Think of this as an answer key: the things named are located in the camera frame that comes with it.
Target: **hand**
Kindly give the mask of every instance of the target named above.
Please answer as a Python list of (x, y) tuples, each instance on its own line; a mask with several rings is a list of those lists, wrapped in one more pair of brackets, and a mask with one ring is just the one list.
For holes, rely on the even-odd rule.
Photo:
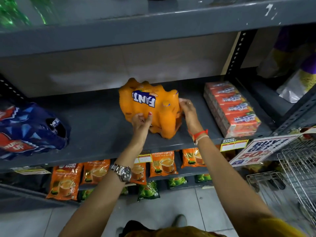
[(131, 141), (132, 145), (136, 145), (141, 150), (143, 149), (152, 120), (152, 112), (148, 113), (148, 118), (146, 120), (143, 113), (138, 113), (133, 116), (132, 125), (134, 135)]
[(179, 98), (179, 104), (184, 111), (185, 121), (189, 132), (195, 135), (196, 133), (203, 131), (203, 128), (198, 121), (197, 112), (192, 102), (188, 99)]

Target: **forearm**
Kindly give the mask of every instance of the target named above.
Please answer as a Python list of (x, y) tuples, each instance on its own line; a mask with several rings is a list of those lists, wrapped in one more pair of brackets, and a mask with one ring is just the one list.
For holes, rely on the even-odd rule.
[[(141, 150), (132, 141), (115, 163), (132, 168)], [(59, 237), (101, 236), (124, 185), (115, 172), (109, 171), (73, 214)]]
[(272, 216), (267, 205), (227, 162), (211, 139), (198, 142), (201, 156), (212, 177), (218, 198), (235, 228), (245, 221)]

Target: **yellow shirt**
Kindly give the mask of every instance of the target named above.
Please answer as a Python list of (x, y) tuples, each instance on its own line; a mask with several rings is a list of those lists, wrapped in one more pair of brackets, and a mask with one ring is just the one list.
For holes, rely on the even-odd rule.
[[(260, 237), (305, 237), (300, 231), (294, 227), (288, 225), (281, 219), (268, 218), (260, 219), (257, 223), (257, 233), (253, 233), (253, 236)], [(159, 229), (152, 232), (145, 230), (132, 231), (125, 237), (216, 237), (225, 236), (219, 235), (214, 232), (206, 232), (193, 226), (187, 226), (182, 228), (169, 227), (165, 229)]]

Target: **shoe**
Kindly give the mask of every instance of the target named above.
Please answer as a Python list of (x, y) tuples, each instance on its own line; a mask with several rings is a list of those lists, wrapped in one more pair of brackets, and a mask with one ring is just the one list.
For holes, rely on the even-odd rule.
[(119, 227), (116, 229), (115, 237), (120, 237), (121, 234), (123, 233), (123, 227)]
[(172, 227), (186, 227), (188, 226), (188, 223), (186, 221), (186, 217), (184, 215), (178, 215), (174, 222), (171, 225)]

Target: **wristwatch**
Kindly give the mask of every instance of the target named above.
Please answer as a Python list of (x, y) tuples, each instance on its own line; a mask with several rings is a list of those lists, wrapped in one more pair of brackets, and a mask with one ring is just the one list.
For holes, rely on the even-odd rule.
[(128, 166), (120, 166), (116, 163), (110, 166), (110, 170), (114, 171), (120, 178), (121, 182), (129, 182), (132, 176), (131, 168)]

